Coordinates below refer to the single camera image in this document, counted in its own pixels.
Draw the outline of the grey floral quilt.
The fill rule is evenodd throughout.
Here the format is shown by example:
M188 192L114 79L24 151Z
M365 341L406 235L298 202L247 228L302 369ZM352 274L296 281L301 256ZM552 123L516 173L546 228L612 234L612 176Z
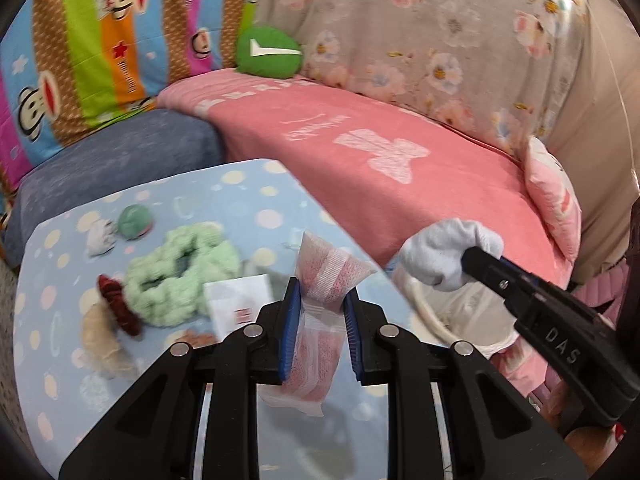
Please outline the grey floral quilt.
M585 0L257 0L303 74L412 110L512 156L549 134L572 84Z

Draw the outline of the white sock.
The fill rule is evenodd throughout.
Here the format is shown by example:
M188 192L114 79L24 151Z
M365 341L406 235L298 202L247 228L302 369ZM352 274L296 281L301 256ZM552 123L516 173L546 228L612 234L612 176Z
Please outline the white sock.
M87 254L99 257L110 252L116 245L117 226L112 220L93 222L87 234Z

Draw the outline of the light blue dotted bedsheet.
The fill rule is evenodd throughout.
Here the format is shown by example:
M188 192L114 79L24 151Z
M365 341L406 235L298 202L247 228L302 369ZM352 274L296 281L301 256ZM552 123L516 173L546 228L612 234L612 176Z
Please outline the light blue dotted bedsheet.
M43 221L26 243L14 318L14 365L18 396L32 446L53 477L82 437L179 336L215 333L202 284L198 293L177 282L168 296L142 300L138 338L121 330L117 339L132 365L125 377L96 369L81 343L82 319L97 304L100 274L127 281L130 262L165 244L167 233L207 223L222 249L209 278L225 280L231 269L294 273L303 232L372 261L320 205L292 162L254 159L186 172L118 191ZM131 205L152 212L154 226L140 240L118 240L104 256L88 254L89 230L116 221ZM258 398L260 478L383 479L386 475L385 387L362 388L350 366L346 341L322 417L295 408L272 408Z

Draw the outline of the dark red velvet scrunchie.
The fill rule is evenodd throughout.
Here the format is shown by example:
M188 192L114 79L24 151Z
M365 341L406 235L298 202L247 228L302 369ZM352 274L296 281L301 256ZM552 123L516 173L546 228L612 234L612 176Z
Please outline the dark red velvet scrunchie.
M130 337L140 336L142 334L140 318L129 309L120 281L110 278L106 274L100 274L96 284L98 284L99 292L111 310L118 327Z

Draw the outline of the green round plush toy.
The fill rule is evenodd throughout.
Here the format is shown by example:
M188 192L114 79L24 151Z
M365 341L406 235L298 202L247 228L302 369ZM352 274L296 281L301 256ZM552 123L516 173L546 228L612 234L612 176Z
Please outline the green round plush toy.
M117 219L117 229L125 240L137 240L152 229L152 212L143 205L127 206Z

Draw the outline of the colourful striped monkey quilt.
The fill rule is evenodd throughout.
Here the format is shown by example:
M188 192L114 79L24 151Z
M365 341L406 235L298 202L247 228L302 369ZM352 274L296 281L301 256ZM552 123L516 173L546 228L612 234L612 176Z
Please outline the colourful striped monkey quilt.
M231 66L256 1L26 0L1 43L2 212L66 146Z

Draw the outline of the pink white small pillow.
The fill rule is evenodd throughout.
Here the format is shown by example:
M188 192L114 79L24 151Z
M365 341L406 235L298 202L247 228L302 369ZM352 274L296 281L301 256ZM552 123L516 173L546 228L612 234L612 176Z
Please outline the pink white small pillow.
M523 162L530 198L560 252L574 263L582 241L582 208L570 178L537 138L528 140Z

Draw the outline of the white paper packet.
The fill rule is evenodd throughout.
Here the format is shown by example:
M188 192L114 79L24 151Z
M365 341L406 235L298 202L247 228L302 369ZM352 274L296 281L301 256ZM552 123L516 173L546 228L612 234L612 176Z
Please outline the white paper packet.
M219 341L257 320L259 310L273 302L266 274L232 278L204 285L206 311Z

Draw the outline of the green plush pillow white tick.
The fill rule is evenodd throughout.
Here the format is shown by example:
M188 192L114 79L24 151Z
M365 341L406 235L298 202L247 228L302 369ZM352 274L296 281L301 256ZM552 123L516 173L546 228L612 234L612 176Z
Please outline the green plush pillow white tick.
M298 42L270 26L250 26L239 36L235 50L236 70L253 76L288 79L303 64Z

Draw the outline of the light grey cloth pouch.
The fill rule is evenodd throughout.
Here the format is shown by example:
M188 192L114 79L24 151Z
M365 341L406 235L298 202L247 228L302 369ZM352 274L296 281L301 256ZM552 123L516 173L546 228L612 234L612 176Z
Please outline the light grey cloth pouch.
M500 258L504 241L480 222L450 218L409 237L401 246L398 259L419 282L440 292L453 292L470 280L463 271L462 257L474 247Z

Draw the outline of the beige fluffy scrunchie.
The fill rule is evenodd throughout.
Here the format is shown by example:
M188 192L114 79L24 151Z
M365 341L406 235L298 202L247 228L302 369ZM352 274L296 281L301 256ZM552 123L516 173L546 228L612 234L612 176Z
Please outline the beige fluffy scrunchie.
M132 379L137 367L119 342L110 309L103 302L93 304L82 317L81 344L89 366L107 378Z

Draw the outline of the blue grey pillow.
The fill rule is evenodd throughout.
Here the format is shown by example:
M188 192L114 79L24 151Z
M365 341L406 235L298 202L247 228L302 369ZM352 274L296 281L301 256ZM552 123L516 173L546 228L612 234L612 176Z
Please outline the blue grey pillow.
M117 191L174 174L222 165L224 140L206 120L150 110L64 148L23 178L1 235L10 269L21 265L35 228Z

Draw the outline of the pink blanket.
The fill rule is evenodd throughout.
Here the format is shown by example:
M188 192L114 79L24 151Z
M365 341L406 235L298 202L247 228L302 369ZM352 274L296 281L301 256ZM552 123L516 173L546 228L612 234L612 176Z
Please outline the pink blanket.
M559 286L572 274L521 165L423 116L300 77L235 70L175 82L156 104L211 122L232 162L280 162L378 263L426 226L460 218L500 234L529 272Z

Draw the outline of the light green fluffy scrunchie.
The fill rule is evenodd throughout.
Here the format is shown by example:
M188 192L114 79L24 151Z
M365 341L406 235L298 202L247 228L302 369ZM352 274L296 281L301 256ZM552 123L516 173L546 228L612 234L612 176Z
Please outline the light green fluffy scrunchie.
M163 245L130 261L124 297L146 324L177 326L206 313L206 283L231 280L241 273L240 254L218 224L179 226L166 233Z

